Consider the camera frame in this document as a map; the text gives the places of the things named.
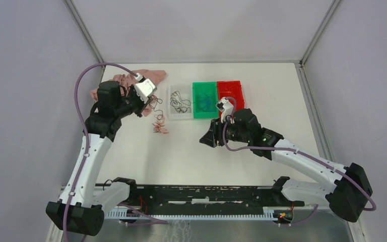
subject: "gray wall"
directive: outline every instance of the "gray wall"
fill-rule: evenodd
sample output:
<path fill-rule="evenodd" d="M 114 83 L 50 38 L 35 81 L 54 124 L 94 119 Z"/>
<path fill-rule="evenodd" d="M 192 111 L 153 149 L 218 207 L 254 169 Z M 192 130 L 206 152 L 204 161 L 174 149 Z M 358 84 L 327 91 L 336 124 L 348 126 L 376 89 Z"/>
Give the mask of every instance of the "gray wall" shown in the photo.
<path fill-rule="evenodd" d="M 73 0 L 101 55 L 124 63 L 300 59 L 332 0 Z"/>
<path fill-rule="evenodd" d="M 75 81 L 93 63 L 63 1 L 0 0 L 0 242 L 45 240 L 81 143 Z M 81 84 L 83 111 L 98 78 Z"/>
<path fill-rule="evenodd" d="M 387 241 L 387 1 L 343 1 L 306 73 L 336 160 L 361 164 L 374 189 L 367 241 Z"/>

